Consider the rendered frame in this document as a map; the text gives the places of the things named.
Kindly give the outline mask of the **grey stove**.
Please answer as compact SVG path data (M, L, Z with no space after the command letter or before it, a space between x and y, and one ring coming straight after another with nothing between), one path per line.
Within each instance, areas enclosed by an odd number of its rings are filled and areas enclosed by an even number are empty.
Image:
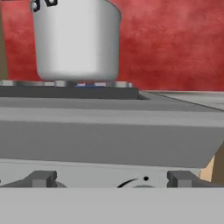
M56 187L168 187L223 144L224 92L0 81L0 189L34 171Z

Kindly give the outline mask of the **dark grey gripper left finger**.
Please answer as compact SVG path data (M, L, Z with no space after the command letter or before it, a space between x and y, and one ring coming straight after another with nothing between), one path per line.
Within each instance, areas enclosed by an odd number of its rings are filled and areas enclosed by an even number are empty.
M3 187L56 187L56 171L33 171L23 179L10 182Z

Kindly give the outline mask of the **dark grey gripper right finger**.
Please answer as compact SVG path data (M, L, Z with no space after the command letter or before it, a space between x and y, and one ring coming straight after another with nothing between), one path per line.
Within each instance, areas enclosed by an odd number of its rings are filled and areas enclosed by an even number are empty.
M224 188L224 185L217 185L205 180L201 180L190 171L168 171L168 187L209 187Z

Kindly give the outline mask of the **brown wooden cabinet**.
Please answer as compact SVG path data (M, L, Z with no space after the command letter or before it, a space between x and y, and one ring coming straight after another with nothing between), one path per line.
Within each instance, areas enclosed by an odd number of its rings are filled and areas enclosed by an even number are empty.
M200 170L199 178L224 185L224 144L217 150L206 168Z

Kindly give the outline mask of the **silver metal saucepan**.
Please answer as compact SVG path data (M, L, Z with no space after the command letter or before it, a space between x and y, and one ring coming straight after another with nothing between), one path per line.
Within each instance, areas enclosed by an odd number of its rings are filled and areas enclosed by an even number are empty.
M113 81L122 13L109 0L31 0L38 76Z

